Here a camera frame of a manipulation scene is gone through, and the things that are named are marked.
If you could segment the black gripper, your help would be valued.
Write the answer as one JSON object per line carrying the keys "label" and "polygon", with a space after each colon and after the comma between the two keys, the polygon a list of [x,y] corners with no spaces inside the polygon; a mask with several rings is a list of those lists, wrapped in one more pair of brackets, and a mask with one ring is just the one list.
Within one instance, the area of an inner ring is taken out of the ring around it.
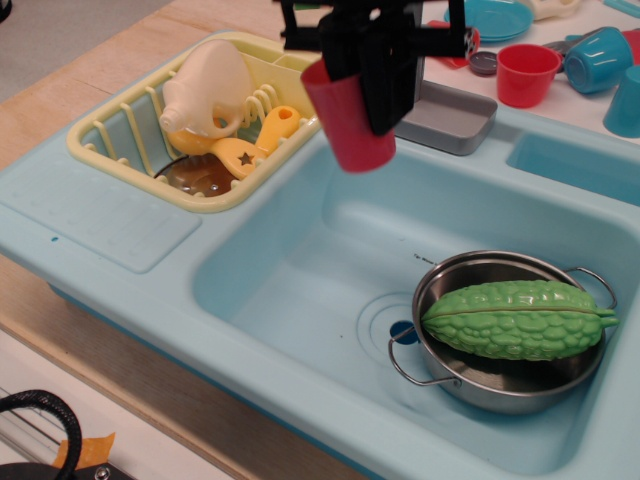
{"label": "black gripper", "polygon": [[449,28],[422,24],[422,1],[282,1],[281,36],[292,50],[321,52],[331,81],[359,73],[376,136],[413,108],[416,56],[467,56],[463,1],[448,3]]}

